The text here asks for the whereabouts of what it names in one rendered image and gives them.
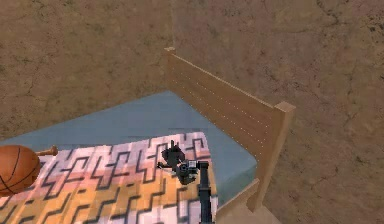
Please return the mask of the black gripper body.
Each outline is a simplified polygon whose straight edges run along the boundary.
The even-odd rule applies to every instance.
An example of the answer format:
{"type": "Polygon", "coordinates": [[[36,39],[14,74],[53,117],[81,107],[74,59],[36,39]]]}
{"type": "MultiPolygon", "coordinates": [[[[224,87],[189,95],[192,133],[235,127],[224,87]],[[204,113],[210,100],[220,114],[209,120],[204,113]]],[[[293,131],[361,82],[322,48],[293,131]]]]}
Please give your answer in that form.
{"type": "Polygon", "coordinates": [[[172,172],[177,176],[182,185],[188,185],[196,180],[198,166],[195,160],[188,160],[183,151],[174,147],[168,148],[162,152],[162,157],[166,164],[172,166],[172,172]]]}

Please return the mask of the pink orange patterned blanket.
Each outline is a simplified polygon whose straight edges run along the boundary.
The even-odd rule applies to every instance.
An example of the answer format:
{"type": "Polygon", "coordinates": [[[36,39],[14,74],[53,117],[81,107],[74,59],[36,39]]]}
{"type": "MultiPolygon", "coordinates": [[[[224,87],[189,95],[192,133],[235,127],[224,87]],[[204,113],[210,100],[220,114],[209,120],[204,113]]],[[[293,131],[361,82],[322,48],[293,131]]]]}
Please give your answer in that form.
{"type": "Polygon", "coordinates": [[[211,160],[202,132],[63,150],[40,159],[30,188],[0,198],[0,224],[199,224],[199,182],[157,167],[171,142],[211,160]]]}

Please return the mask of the wooden bed with blue mattress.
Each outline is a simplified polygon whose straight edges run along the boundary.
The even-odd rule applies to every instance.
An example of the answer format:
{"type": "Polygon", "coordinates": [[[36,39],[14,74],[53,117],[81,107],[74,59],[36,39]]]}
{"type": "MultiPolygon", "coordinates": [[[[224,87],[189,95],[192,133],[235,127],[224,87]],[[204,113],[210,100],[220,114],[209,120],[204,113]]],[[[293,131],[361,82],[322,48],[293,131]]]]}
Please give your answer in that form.
{"type": "Polygon", "coordinates": [[[263,199],[294,107],[269,105],[179,57],[166,53],[168,88],[99,112],[17,136],[36,152],[113,146],[202,132],[215,224],[281,224],[263,199]]]}

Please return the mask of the wooden baseball bat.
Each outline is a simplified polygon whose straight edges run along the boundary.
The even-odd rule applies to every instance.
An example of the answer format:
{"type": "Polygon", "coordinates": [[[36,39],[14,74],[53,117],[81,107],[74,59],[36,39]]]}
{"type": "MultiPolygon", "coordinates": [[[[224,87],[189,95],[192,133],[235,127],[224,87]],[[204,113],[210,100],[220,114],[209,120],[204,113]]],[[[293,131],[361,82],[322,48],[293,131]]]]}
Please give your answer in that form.
{"type": "Polygon", "coordinates": [[[56,156],[58,154],[58,148],[53,145],[49,149],[36,152],[37,156],[56,156]]]}

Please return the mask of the orange basketball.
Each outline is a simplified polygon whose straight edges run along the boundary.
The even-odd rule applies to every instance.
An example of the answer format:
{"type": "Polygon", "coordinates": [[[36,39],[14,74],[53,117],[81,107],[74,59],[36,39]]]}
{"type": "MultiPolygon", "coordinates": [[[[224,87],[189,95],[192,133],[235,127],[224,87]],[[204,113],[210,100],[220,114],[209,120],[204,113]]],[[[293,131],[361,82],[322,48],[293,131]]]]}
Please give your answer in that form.
{"type": "Polygon", "coordinates": [[[30,187],[40,169],[40,159],[30,148],[0,146],[0,197],[18,194],[30,187]]]}

